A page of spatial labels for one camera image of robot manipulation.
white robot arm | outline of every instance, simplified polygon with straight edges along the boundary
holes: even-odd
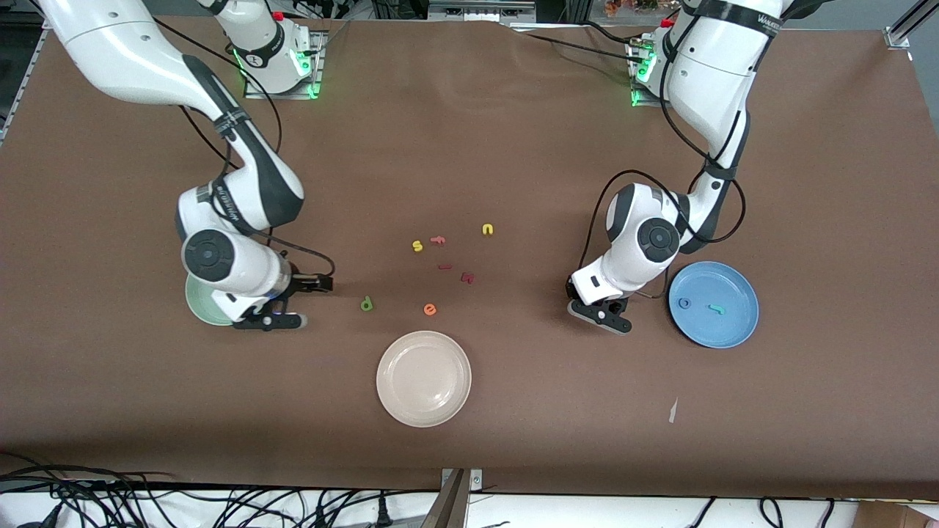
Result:
[[[571,275],[572,315],[628,332],[628,321],[618,317],[624,299],[664,271],[678,251],[694,253],[713,238],[747,142],[747,94],[792,3],[685,0],[673,27],[627,45],[645,59],[632,67],[634,83],[668,101],[704,136],[706,161],[690,194],[669,196],[632,183],[614,196],[607,211],[609,250]]]
[[[309,28],[275,19],[265,0],[197,1],[222,26],[255,90],[282,94],[311,77]]]
[[[189,106],[243,160],[240,169],[179,197],[176,225],[187,272],[215,290],[213,300],[235,322],[285,293],[290,264],[248,235],[293,221],[303,188],[222,82],[163,37],[141,0],[39,2],[94,87],[123,101]],[[305,322],[289,319],[287,327]]]

blue plate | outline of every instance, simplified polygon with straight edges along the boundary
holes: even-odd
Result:
[[[695,262],[678,272],[669,288],[669,310],[689,339],[712,349],[743,343],[760,318],[753,286],[720,262]]]

table surface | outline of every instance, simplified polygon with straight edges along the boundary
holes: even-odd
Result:
[[[167,20],[225,42],[210,19]],[[726,262],[756,288],[756,333],[713,350],[662,300],[630,304],[628,336],[565,311],[609,177],[684,188],[700,164],[630,106],[621,63],[493,23],[333,32],[320,99],[278,102],[307,199],[277,234],[333,256],[337,286],[291,301],[307,328],[271,334],[207,326],[183,296],[175,202],[219,160],[178,109],[109,99],[50,38],[0,149],[0,445],[203,482],[433,488],[472,466],[504,491],[937,495],[939,142],[905,53],[876,32],[773,45],[738,173],[747,219],[674,265]],[[246,107],[273,140],[266,103]],[[473,385],[454,419],[415,429],[375,374],[423,329],[463,346]]]

green plate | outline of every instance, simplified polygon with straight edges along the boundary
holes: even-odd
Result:
[[[186,304],[192,313],[203,322],[215,326],[231,326],[232,319],[228,318],[222,308],[212,301],[213,289],[192,275],[186,275]]]

power cord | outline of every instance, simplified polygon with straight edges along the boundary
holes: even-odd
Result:
[[[53,517],[58,517],[61,511],[67,508],[77,515],[79,525],[82,526],[82,528],[140,528],[141,526],[164,524],[164,521],[165,525],[169,526],[169,528],[179,528],[162,507],[159,499],[173,493],[181,493],[201,502],[224,502],[225,509],[214,523],[216,527],[225,525],[228,520],[234,518],[234,516],[244,508],[253,510],[254,513],[246,521],[242,522],[239,527],[245,527],[251,523],[252,520],[267,515],[280,518],[284,526],[288,524],[296,528],[302,526],[302,523],[297,522],[294,517],[282,511],[271,509],[271,506],[289,497],[291,494],[300,494],[304,490],[302,488],[289,489],[288,493],[279,494],[265,505],[255,505],[252,504],[252,501],[259,499],[265,493],[277,491],[277,489],[255,486],[247,488],[247,490],[243,491],[240,495],[237,495],[236,491],[232,490],[227,498],[203,497],[184,489],[170,489],[158,496],[153,493],[150,483],[146,478],[148,474],[154,473],[119,473],[102,468],[71,464],[43,464],[33,458],[2,450],[0,450],[0,456],[16,458],[28,464],[28,467],[13,470],[6,474],[0,474],[0,483],[10,482],[18,485],[16,488],[5,489],[4,493],[48,490],[50,496],[59,501],[57,505],[58,513],[56,514],[55,510],[51,512],[50,515],[46,517],[45,522]],[[99,477],[105,477],[109,479],[109,481],[74,480],[66,477],[65,472],[93,474]],[[162,520],[151,521],[148,519],[142,507],[143,501],[150,501],[160,513]],[[100,513],[94,510],[86,511],[88,509],[86,504],[88,503],[96,505]],[[305,503],[303,504],[303,509],[303,515],[304,518],[306,518]]]
[[[270,104],[270,109],[271,109],[271,110],[273,111],[273,113],[274,113],[274,119],[277,120],[277,146],[274,148],[274,152],[280,152],[280,151],[281,151],[281,142],[282,142],[282,140],[284,139],[284,124],[281,122],[281,114],[280,114],[280,112],[277,111],[277,105],[274,104],[274,99],[272,99],[272,98],[270,97],[270,94],[268,93],[268,91],[267,91],[266,89],[264,89],[264,86],[261,85],[260,81],[258,81],[257,78],[254,77],[249,71],[247,71],[247,70],[245,70],[244,68],[242,68],[240,64],[238,64],[237,62],[235,62],[235,61],[229,59],[228,57],[224,56],[223,54],[220,54],[220,53],[216,52],[215,50],[212,50],[212,49],[209,48],[208,46],[202,44],[201,42],[199,42],[199,41],[197,41],[197,40],[195,40],[195,39],[191,39],[189,36],[185,35],[184,33],[180,32],[180,31],[177,31],[176,29],[174,29],[173,27],[171,27],[169,24],[163,22],[163,21],[160,20],[160,19],[153,19],[153,20],[154,20],[157,24],[159,24],[160,27],[166,29],[167,31],[169,31],[170,33],[176,35],[177,37],[180,37],[181,39],[186,40],[187,42],[189,42],[189,43],[192,44],[193,46],[195,46],[195,47],[197,47],[197,48],[199,48],[199,49],[201,49],[201,50],[203,50],[203,51],[205,51],[205,52],[208,52],[208,53],[210,53],[210,54],[215,55],[216,57],[220,58],[221,60],[227,62],[227,63],[230,64],[231,66],[233,66],[233,67],[235,67],[236,69],[238,69],[238,71],[239,71],[242,75],[246,75],[246,76],[248,76],[249,79],[251,79],[252,81],[254,81],[254,85],[256,85],[257,88],[258,88],[259,90],[261,90],[261,93],[264,94],[264,98],[268,100],[268,104]],[[212,147],[212,150],[216,150],[216,153],[219,153],[215,147]]]
[[[52,511],[49,512],[49,515],[47,515],[46,518],[39,523],[38,528],[55,528],[55,526],[58,524],[58,516],[62,511],[62,506],[62,503],[55,505]]]
[[[231,152],[232,152],[231,145],[226,145],[226,147],[225,147],[225,164],[224,164],[224,166],[222,167],[222,172],[219,174],[219,178],[225,176],[225,175],[228,173],[228,165],[230,164]],[[221,211],[218,209],[218,207],[215,205],[216,199],[215,199],[215,186],[214,186],[214,185],[212,186],[212,190],[211,190],[211,192],[209,192],[208,197],[209,197],[209,203],[210,203],[211,206],[212,206],[212,210],[215,211],[215,214],[218,215],[219,218],[222,218],[222,219],[225,220],[225,221],[231,222],[231,219],[228,218],[228,215],[226,215],[226,214],[224,214],[223,212],[221,212]],[[332,258],[329,258],[329,257],[326,256],[325,254],[320,253],[320,252],[318,252],[317,250],[310,249],[310,248],[307,248],[307,247],[303,247],[303,246],[297,245],[297,244],[295,244],[295,243],[293,243],[293,242],[288,242],[288,241],[285,241],[285,240],[283,240],[283,239],[279,239],[279,238],[273,236],[273,232],[274,232],[274,231],[273,231],[273,228],[270,230],[270,232],[265,233],[264,231],[259,231],[259,230],[257,230],[257,229],[254,229],[253,227],[251,227],[250,225],[248,225],[246,222],[242,222],[242,223],[239,225],[239,228],[240,228],[240,229],[243,229],[243,230],[245,230],[245,231],[248,231],[248,232],[249,232],[250,234],[252,234],[252,235],[256,235],[256,236],[258,236],[258,237],[262,237],[262,238],[264,238],[264,239],[267,239],[268,242],[274,241],[274,242],[277,242],[277,243],[283,245],[284,247],[289,247],[290,249],[295,249],[295,250],[297,250],[297,251],[301,251],[301,252],[303,252],[303,253],[306,253],[306,254],[315,256],[315,257],[317,257],[317,258],[320,258],[320,259],[322,259],[322,260],[325,260],[325,261],[330,265],[330,270],[329,270],[328,272],[326,272],[326,273],[316,273],[316,275],[318,275],[318,276],[332,277],[332,275],[333,275],[334,273],[336,273],[336,263],[335,263],[335,261],[332,260]]]
[[[703,173],[703,171],[704,169],[702,168],[701,171],[698,173],[698,175],[695,177],[695,179],[697,179]],[[744,194],[743,189],[740,188],[740,184],[737,183],[735,179],[732,179],[731,183],[733,183],[734,187],[737,189],[737,192],[740,195],[740,216],[737,218],[737,223],[734,224],[733,228],[731,228],[731,230],[728,231],[726,235],[717,239],[708,239],[706,237],[699,235],[697,231],[691,228],[691,222],[688,220],[688,218],[685,216],[685,213],[682,211],[681,205],[678,203],[678,200],[675,199],[675,196],[671,193],[669,188],[665,186],[665,184],[663,184],[661,181],[659,181],[658,179],[656,179],[655,177],[653,177],[652,175],[648,173],[645,173],[636,169],[626,169],[626,170],[616,173],[615,175],[613,175],[612,178],[609,179],[609,181],[607,181],[607,184],[604,185],[603,187],[603,191],[600,192],[600,197],[597,198],[596,200],[596,205],[593,206],[593,214],[591,215],[590,226],[588,227],[588,230],[587,230],[587,240],[584,242],[584,250],[583,250],[583,253],[580,254],[580,261],[577,264],[578,269],[583,267],[584,260],[586,260],[587,258],[587,252],[590,248],[591,236],[593,235],[593,225],[596,223],[596,216],[597,216],[597,213],[600,211],[600,205],[603,204],[604,196],[606,196],[607,191],[609,190],[610,186],[612,186],[613,183],[617,179],[627,174],[634,174],[634,175],[642,176],[643,178],[648,179],[653,184],[655,184],[655,186],[658,187],[662,191],[663,194],[668,196],[672,205],[674,205],[675,209],[678,211],[679,218],[685,221],[686,229],[688,230],[689,233],[691,233],[691,236],[697,239],[698,241],[702,241],[706,243],[723,242],[726,239],[729,239],[731,236],[733,236],[734,233],[737,232],[737,229],[739,229],[740,225],[744,222],[744,218],[747,217],[747,197]]]
[[[688,25],[688,28],[685,30],[682,36],[678,38],[678,42],[675,42],[675,46],[673,49],[676,50],[676,53],[677,53],[677,50],[682,49],[681,47],[682,43],[685,42],[685,39],[688,37],[688,35],[691,34],[691,30],[694,29],[695,24],[698,23],[698,20],[700,20],[700,17],[695,17],[694,19],[692,19],[691,23]],[[676,135],[678,135],[678,137],[682,139],[682,141],[685,142],[686,145],[688,145],[692,150],[697,152],[698,155],[704,158],[706,161],[710,163],[714,163],[715,160],[711,159],[711,156],[707,152],[699,148],[697,145],[694,144],[693,141],[688,139],[688,136],[686,136],[678,128],[678,125],[676,125],[675,121],[671,118],[671,112],[669,112],[669,107],[665,104],[665,97],[664,97],[665,96],[665,81],[666,79],[668,79],[669,66],[671,66],[671,60],[666,59],[665,63],[662,65],[662,75],[659,78],[659,82],[658,82],[658,95],[659,95],[658,102],[659,102],[659,106],[662,108],[662,115],[665,116],[665,120],[668,121],[671,129],[675,132]]]
[[[766,515],[766,503],[773,505],[773,508],[776,510],[776,522],[773,522],[769,516]],[[773,528],[782,528],[782,510],[779,509],[779,503],[776,502],[776,499],[770,497],[760,499],[760,515],[762,515],[763,520]]]
[[[375,521],[375,528],[388,528],[394,524],[391,516],[388,515],[388,502],[385,500],[385,491],[378,493],[378,518]]]
[[[714,502],[716,500],[717,500],[717,497],[711,497],[710,499],[708,499],[707,504],[704,505],[704,507],[701,509],[701,512],[698,514],[698,518],[695,520],[694,524],[692,524],[691,526],[688,526],[688,528],[699,528],[699,526],[701,526],[701,523],[704,521],[704,516],[707,515],[707,510],[711,509],[711,506],[714,505]]]
[[[312,521],[312,523],[309,524],[309,526],[312,526],[314,528],[330,528],[331,522],[335,523],[336,518],[339,517],[339,513],[347,507],[359,505],[361,503],[367,503],[368,501],[374,501],[375,499],[380,499],[381,497],[391,497],[394,495],[403,495],[406,493],[420,493],[419,490],[409,490],[409,489],[396,490],[396,491],[380,491],[378,495],[372,495],[370,497],[361,497],[359,499],[352,500],[352,498],[356,494],[361,493],[361,492],[362,492],[361,489],[352,489],[350,491],[340,494],[339,496],[333,499],[330,499],[325,504],[322,504],[321,502],[317,503],[316,511],[311,513],[309,516],[301,519],[300,522],[297,524],[297,526],[304,526],[304,525],[307,525],[308,522]],[[322,499],[324,494],[325,492],[320,495],[320,499]],[[335,508],[327,511],[326,508],[329,508],[331,505],[339,501],[342,501],[342,503],[336,506]]]
[[[819,524],[819,528],[826,528],[828,526],[828,520],[831,519],[831,514],[835,511],[835,499],[826,500],[828,501],[828,508],[824,511],[822,523]]]
[[[589,27],[592,27],[593,29],[599,31],[600,34],[603,35],[604,37],[606,37],[607,39],[610,39],[610,40],[612,40],[612,41],[614,41],[614,42],[619,42],[619,43],[621,43],[621,44],[628,44],[630,39],[634,39],[634,38],[636,38],[636,37],[641,37],[641,36],[642,36],[642,34],[639,33],[638,35],[634,35],[633,37],[617,37],[616,35],[613,35],[613,34],[610,33],[609,31],[607,31],[607,29],[606,29],[604,26],[600,25],[599,23],[596,23],[596,22],[594,22],[594,21],[589,21],[589,20],[585,20],[585,21],[583,21],[583,22],[578,22],[577,24],[578,24],[578,25],[588,25]]]
[[[639,57],[627,56],[624,54],[615,54],[613,52],[608,52],[606,50],[598,50],[596,48],[591,48],[588,46],[581,46],[580,44],[575,44],[574,42],[566,42],[564,40],[552,39],[551,37],[542,37],[541,35],[533,35],[531,33],[526,33],[525,35],[528,35],[529,37],[533,39],[544,40],[545,42],[551,42],[552,44],[559,44],[561,46],[567,46],[569,48],[575,48],[578,50],[583,50],[585,52],[591,52],[595,54],[621,58],[622,60],[627,60],[629,62],[642,62],[642,59]]]

